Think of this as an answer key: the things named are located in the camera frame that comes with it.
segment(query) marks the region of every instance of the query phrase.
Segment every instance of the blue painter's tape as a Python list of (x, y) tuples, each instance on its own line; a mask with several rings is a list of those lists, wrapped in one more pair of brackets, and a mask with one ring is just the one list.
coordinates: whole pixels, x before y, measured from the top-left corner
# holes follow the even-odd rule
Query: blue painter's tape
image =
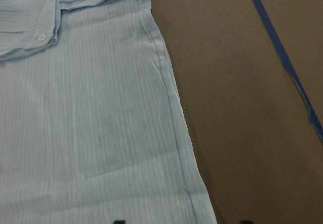
[(305, 103), (305, 106), (307, 108), (308, 111), (308, 115), (309, 115), (309, 121), (311, 122), (311, 124), (313, 125), (314, 129), (317, 132), (318, 137), (321, 140), (321, 143), (323, 144), (323, 128), (322, 125), (315, 113), (315, 110), (305, 92), (305, 89), (301, 83), (301, 81), (299, 80), (297, 73), (283, 47), (282, 42), (280, 41), (278, 34), (261, 2), (261, 0), (253, 0), (253, 3), (260, 15), (260, 18), (262, 20), (263, 25), (266, 28), (266, 31), (269, 35), (269, 37), (271, 38), (275, 50), (278, 54), (278, 56), (280, 57), (281, 61), (282, 61), (282, 65), (285, 68), (285, 70), (288, 72), (288, 74), (291, 76), (292, 80), (294, 81), (300, 95), (303, 98), (303, 101)]

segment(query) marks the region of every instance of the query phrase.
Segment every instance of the shirt sleeve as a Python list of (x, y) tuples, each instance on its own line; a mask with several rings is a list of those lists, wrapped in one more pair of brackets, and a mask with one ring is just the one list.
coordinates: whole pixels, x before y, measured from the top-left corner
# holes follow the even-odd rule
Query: shirt sleeve
[(58, 42), (61, 10), (105, 0), (0, 0), (0, 61), (27, 56)]

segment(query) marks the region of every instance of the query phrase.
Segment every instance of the shirt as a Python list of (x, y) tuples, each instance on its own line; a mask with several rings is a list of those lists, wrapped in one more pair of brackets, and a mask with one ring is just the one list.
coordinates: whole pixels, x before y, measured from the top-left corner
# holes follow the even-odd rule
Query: shirt
[(0, 0), (0, 223), (216, 223), (150, 9)]

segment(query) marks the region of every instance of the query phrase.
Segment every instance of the cardboard surface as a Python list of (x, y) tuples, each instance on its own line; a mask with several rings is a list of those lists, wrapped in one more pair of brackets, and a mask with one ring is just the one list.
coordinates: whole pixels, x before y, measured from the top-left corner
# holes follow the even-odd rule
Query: cardboard surface
[[(151, 0), (219, 224), (323, 223), (323, 146), (252, 0)], [(323, 0), (262, 0), (323, 121)]]

